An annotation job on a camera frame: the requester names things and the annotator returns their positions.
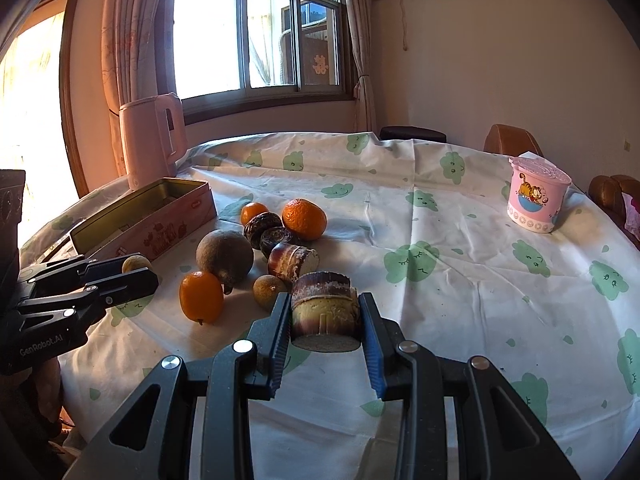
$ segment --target beige wall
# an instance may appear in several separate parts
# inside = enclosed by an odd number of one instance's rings
[[[640,178],[640,50],[606,0],[404,4],[407,52],[399,0],[373,4],[380,126],[481,149],[492,124],[513,124],[582,189],[600,173]]]
[[[89,190],[117,177],[111,151],[109,112],[102,87],[102,1],[78,0],[71,44],[71,104],[78,150]],[[153,60],[141,70],[143,89],[153,94]],[[189,145],[263,132],[352,132],[353,102],[323,102],[254,110],[187,126]]]

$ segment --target orange fruit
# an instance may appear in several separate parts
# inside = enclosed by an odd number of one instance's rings
[[[267,206],[260,202],[249,202],[242,208],[242,212],[240,213],[240,223],[242,225],[247,225],[251,218],[259,215],[260,213],[266,213],[268,210]]]
[[[222,312],[222,284],[210,272],[190,272],[180,284],[180,306],[184,315],[200,324],[214,323]]]
[[[287,202],[281,216],[284,227],[304,241],[317,240],[326,229],[324,211],[304,198]]]

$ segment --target cartoon cat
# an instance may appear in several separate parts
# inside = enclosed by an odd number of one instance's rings
[[[520,174],[520,178],[522,179],[522,184],[520,184],[520,190],[518,193],[532,202],[542,205],[547,202],[547,198],[542,196],[542,190],[538,186],[532,186],[529,182],[526,181],[526,176],[524,173]]]

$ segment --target pink curtain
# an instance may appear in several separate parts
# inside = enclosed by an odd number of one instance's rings
[[[143,97],[138,67],[145,61],[159,0],[104,0],[102,82],[110,110],[111,145],[118,175],[127,174],[120,136],[120,106]]]
[[[346,0],[353,57],[358,70],[358,82],[353,89],[356,101],[356,132],[377,133],[376,109],[370,78],[371,60],[371,1]]]

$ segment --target plastic bucket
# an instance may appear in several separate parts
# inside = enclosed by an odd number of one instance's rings
[[[507,214],[521,227],[550,233],[558,219],[571,178],[544,158],[515,156]]]

